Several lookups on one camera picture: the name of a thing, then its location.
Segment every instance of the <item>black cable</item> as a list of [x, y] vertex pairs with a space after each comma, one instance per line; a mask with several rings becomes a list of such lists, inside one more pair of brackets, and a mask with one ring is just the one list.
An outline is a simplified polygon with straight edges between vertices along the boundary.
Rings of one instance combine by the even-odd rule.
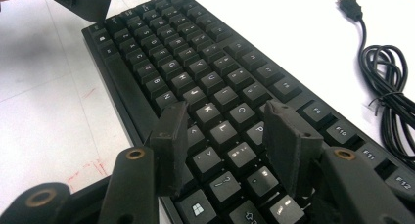
[[405, 57], [392, 45], [372, 45], [365, 48], [367, 30], [361, 7], [356, 0], [339, 0], [339, 5], [342, 11], [355, 22], [359, 22], [362, 28], [358, 61], [365, 82], [378, 96], [375, 100], [383, 107], [382, 142], [388, 151], [415, 170], [415, 156], [410, 156], [405, 150], [401, 138], [403, 135], [414, 153], [415, 143], [409, 127], [415, 128], [415, 103], [402, 93], [408, 78]]

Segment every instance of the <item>keyboard key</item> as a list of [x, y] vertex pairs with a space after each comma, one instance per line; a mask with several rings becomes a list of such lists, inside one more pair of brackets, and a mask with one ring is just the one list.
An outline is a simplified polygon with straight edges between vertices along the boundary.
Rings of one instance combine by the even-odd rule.
[[279, 184], [278, 180], [265, 166], [249, 176], [245, 183], [256, 202], [264, 202], [268, 199], [276, 191]]
[[212, 224], [217, 221], [216, 212], [200, 189], [175, 205], [186, 224]]
[[300, 115], [316, 129], [320, 129], [334, 117], [329, 107], [318, 101], [312, 102], [299, 111]]
[[178, 100], [174, 96], [173, 92], [167, 91], [166, 93], [158, 96], [155, 99], [156, 111], [158, 115], [161, 115], [162, 110], [170, 104], [176, 103]]
[[196, 152], [200, 151], [207, 144], [205, 135], [199, 129], [198, 125], [193, 125], [187, 129], [187, 138], [188, 138], [188, 150], [187, 155], [194, 155]]
[[262, 215], [251, 201], [245, 201], [229, 213], [231, 223], [266, 224]]
[[209, 183], [208, 186], [212, 194], [213, 204], [219, 209], [229, 206], [242, 194], [241, 186], [229, 171], [220, 175]]
[[238, 61], [249, 72], [266, 64], [265, 59], [258, 51], [250, 51], [248, 54], [243, 55]]
[[246, 142], [230, 150], [226, 156], [226, 162], [236, 176], [241, 176], [248, 172], [257, 161], [255, 152]]
[[239, 104], [240, 99], [235, 91], [227, 86], [216, 92], [211, 97], [211, 101], [216, 105], [220, 112], [228, 112]]
[[241, 95], [244, 102], [253, 109], [271, 99], [266, 89], [257, 82], [245, 88]]
[[284, 77], [275, 84], [271, 85], [269, 90], [282, 103], [287, 103], [302, 91], [298, 83], [289, 77]]
[[208, 136], [214, 148], [220, 153], [235, 146], [239, 140], [238, 132], [227, 120], [212, 128]]
[[235, 92], [239, 92], [240, 90], [254, 83], [254, 80], [246, 70], [239, 68], [226, 76], [226, 83], [233, 90], [235, 90]]
[[246, 103], [231, 110], [226, 116], [238, 132], [254, 125], [257, 119], [255, 112]]
[[196, 177], [202, 181], [220, 172], [223, 168], [222, 159], [212, 147], [208, 147], [190, 159], [190, 166]]
[[305, 219], [305, 213], [288, 195], [272, 205], [269, 210], [278, 223], [301, 223]]
[[213, 103], [209, 103], [195, 112], [195, 119], [202, 131], [207, 131], [219, 124], [223, 116]]
[[198, 85], [210, 96], [225, 87], [225, 82], [216, 73], [212, 72], [199, 80]]
[[247, 132], [243, 135], [244, 140], [251, 146], [257, 155], [265, 150], [265, 146], [262, 144], [262, 135], [263, 121], [247, 130]]

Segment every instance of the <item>red mark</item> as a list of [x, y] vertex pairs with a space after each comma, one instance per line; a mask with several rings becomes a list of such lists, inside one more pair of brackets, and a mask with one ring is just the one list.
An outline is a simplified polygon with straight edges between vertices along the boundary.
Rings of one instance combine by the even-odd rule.
[[85, 94], [82, 98], [84, 98], [84, 99], [88, 98], [92, 94], [92, 92], [94, 92], [95, 89], [96, 88], [93, 88], [91, 91], [89, 91], [87, 94]]

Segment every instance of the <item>function key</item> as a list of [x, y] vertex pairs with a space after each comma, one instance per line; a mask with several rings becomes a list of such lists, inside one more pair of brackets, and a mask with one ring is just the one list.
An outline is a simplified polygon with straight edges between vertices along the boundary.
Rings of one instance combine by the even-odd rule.
[[299, 114], [315, 129], [320, 129], [334, 118], [330, 108], [318, 101], [312, 101], [301, 108]]
[[343, 120], [336, 121], [323, 134], [324, 140], [331, 146], [350, 146], [358, 139], [354, 128]]
[[302, 92], [297, 81], [294, 81], [290, 77], [284, 77], [275, 84], [269, 87], [269, 90], [280, 100], [282, 103], [287, 103], [293, 99], [296, 95]]

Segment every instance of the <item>white surface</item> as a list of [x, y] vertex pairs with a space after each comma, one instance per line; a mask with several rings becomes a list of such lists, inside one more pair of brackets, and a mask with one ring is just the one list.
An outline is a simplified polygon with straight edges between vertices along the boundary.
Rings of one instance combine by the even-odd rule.
[[[112, 0], [108, 17], [148, 0]], [[337, 0], [198, 0], [360, 129], [379, 139], [374, 98], [356, 54], [360, 27]], [[357, 0], [367, 45], [406, 55], [405, 95], [415, 100], [415, 0]], [[130, 146], [80, 33], [84, 21], [52, 0], [1, 3], [0, 213], [26, 189], [72, 192], [111, 174]]]

